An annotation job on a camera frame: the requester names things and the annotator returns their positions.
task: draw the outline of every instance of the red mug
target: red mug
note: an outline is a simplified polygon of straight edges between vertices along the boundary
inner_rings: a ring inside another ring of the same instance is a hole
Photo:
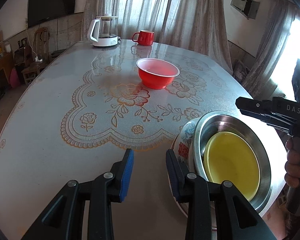
[[[134,40],[133,37],[139,34],[139,37],[137,40]],[[143,46],[151,46],[153,44],[153,38],[154,38],[154,32],[150,31],[140,31],[138,33],[135,33],[132,36],[132,41],[139,43],[140,45]]]

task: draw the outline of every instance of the window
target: window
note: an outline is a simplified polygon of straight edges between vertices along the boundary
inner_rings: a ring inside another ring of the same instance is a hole
[[[287,44],[270,77],[288,100],[295,100],[291,80],[298,58],[300,58],[300,20],[295,19],[290,28]]]

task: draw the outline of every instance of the red chinese character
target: red chinese character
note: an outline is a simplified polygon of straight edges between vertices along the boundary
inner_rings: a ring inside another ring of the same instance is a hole
[[[185,146],[182,142],[179,144],[179,155],[182,156],[183,158],[187,159],[188,158],[188,152],[189,148]]]

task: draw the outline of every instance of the lace tablecloth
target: lace tablecloth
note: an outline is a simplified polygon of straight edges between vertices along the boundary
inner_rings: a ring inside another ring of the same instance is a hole
[[[147,88],[136,67],[143,57],[169,61],[180,75],[165,89]],[[274,129],[241,116],[239,96],[249,97],[218,64],[193,51],[127,40],[105,49],[75,44],[28,87],[0,135],[2,231],[19,240],[68,180],[92,180],[132,148],[128,196],[113,205],[115,239],[184,239],[186,218],[170,193],[165,152],[187,121],[214,110],[246,122],[274,163],[266,211],[284,185],[286,152]]]

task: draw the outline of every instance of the white wall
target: white wall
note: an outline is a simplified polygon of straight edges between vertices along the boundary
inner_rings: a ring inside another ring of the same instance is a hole
[[[231,0],[224,0],[224,10],[228,40],[255,57],[268,18],[270,0],[254,1],[260,2],[256,19],[248,20],[230,5]]]
[[[83,12],[86,0],[75,0],[74,12]],[[7,39],[26,28],[28,0],[7,0],[0,10],[0,30]]]

